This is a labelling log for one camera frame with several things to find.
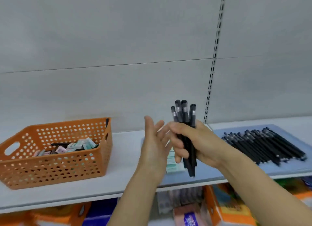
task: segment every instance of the perforated basket wall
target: perforated basket wall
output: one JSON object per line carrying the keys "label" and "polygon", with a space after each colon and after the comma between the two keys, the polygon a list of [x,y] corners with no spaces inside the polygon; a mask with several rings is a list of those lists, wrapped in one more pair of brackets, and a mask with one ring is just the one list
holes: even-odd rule
{"label": "perforated basket wall", "polygon": [[[11,189],[23,189],[104,176],[113,146],[111,118],[32,125],[0,144],[0,180]],[[52,150],[51,143],[75,142],[90,137],[92,150],[32,157],[37,150]],[[10,155],[4,151],[20,146]]]}

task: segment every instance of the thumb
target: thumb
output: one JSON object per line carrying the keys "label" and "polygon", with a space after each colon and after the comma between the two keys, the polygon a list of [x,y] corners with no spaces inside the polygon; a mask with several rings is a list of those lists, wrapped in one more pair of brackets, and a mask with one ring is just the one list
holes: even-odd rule
{"label": "thumb", "polygon": [[195,128],[192,128],[184,123],[180,122],[170,122],[169,127],[172,132],[176,134],[182,134],[183,136],[188,137],[189,139],[194,140],[197,136],[197,131]]}
{"label": "thumb", "polygon": [[154,132],[154,121],[150,116],[144,116],[145,120],[145,136],[153,134]]}

